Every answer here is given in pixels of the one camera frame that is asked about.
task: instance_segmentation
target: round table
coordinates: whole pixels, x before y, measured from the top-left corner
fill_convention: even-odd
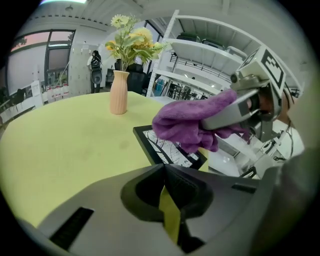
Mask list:
[[[36,227],[88,185],[150,165],[133,127],[150,125],[163,105],[128,92],[127,112],[114,115],[109,97],[60,100],[8,125],[0,140],[0,186],[17,217]]]

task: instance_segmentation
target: ribbed vase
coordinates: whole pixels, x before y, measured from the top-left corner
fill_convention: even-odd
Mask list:
[[[127,111],[129,73],[114,70],[114,80],[110,90],[110,112],[115,115],[122,115]]]

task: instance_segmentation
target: purple cloth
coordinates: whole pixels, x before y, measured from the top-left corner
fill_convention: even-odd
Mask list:
[[[215,130],[204,130],[200,121],[214,116],[237,99],[237,93],[230,89],[204,100],[181,100],[171,102],[160,109],[152,120],[152,128],[159,139],[179,142],[187,153],[194,153],[199,147],[212,152],[218,151],[218,139],[231,134],[244,133],[249,143],[249,133],[239,124],[232,124]]]

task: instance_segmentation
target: table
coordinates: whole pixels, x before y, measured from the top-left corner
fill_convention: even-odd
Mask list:
[[[113,115],[109,97],[60,100],[8,125],[0,140],[0,187],[17,217],[36,227],[88,185],[150,165],[133,127],[150,125],[163,104],[128,92],[127,112]]]

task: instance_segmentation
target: flower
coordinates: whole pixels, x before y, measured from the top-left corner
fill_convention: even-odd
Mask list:
[[[131,34],[130,37],[136,37],[136,36],[143,36],[144,41],[136,41],[134,44],[136,46],[140,46],[140,45],[150,45],[152,44],[152,34],[150,32],[149,29],[145,28],[145,27],[140,27],[135,29]]]
[[[111,25],[119,29],[122,25],[126,25],[130,20],[130,17],[117,14],[111,20]]]
[[[116,41],[114,41],[114,40],[111,40],[111,41],[109,41],[109,42],[110,42],[110,43],[113,43],[114,45],[116,45]],[[110,46],[110,45],[108,45],[108,46],[106,47],[106,49],[109,50],[109,51],[114,50],[114,48],[113,48],[112,46]]]

